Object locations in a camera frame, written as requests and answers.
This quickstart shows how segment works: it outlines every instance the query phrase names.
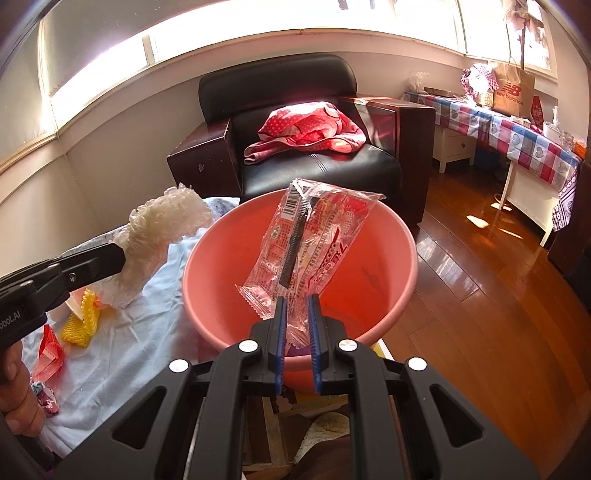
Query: light blue fabric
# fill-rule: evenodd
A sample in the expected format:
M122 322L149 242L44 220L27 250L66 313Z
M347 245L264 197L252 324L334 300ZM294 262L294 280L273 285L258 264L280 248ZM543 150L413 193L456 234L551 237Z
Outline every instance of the light blue fabric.
M236 207L239 199L205 201L216 220ZM146 284L142 296L124 309L103 312L88 348L65 347L64 367L56 378L60 412L46 421L41 434L41 440L58 455L65 456L78 446L171 360L197 362L213 355L187 318L181 292L187 257L205 232L201 228L194 237L170 245L168 261ZM62 311L60 318L54 314L49 320L57 334L66 321L67 310ZM37 359L42 332L37 330L23 340L23 360L29 369Z

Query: paper bag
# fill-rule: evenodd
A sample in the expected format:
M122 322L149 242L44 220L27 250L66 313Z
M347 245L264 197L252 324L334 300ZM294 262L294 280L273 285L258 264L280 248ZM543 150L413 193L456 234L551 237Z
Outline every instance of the paper bag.
M499 89L493 96L492 109L507 116L529 118L534 101L535 77L508 63L497 64L493 71Z

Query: checkered tablecloth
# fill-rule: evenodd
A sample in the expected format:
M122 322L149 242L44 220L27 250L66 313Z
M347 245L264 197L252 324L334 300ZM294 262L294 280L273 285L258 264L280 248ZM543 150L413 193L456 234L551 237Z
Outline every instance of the checkered tablecloth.
M558 205L552 212L554 230L569 224L581 162L575 154L564 151L543 135L512 122L501 113L412 92L405 92L402 100L432 106L436 125L477 138L551 184L559 192Z

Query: barcode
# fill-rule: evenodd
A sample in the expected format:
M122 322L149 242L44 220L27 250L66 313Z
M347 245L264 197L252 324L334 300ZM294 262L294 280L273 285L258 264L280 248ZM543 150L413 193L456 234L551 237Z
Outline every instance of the barcode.
M287 200L285 201L283 211L281 212L281 218L293 222L296 218L297 206L300 200L301 196L299 192L294 187L290 187L290 192L287 194Z

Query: black leather armchair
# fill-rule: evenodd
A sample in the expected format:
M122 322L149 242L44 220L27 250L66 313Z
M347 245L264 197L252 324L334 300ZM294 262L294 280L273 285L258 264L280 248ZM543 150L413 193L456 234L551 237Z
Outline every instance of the black leather armchair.
M254 61L205 75L199 84L205 123L168 156L174 179L203 197L238 196L241 201L286 188L296 177L320 180L383 193L384 202L407 223L418 223L428 186L434 110L400 100L360 98L356 92L347 62L324 53ZM367 142L359 151L294 150L244 164L244 149L259 140L257 132L271 111L317 100L333 103L362 128ZM397 160L401 146L404 150L403 117L408 118L406 143L414 143L414 151L407 154L413 165L407 169L406 189L407 172Z

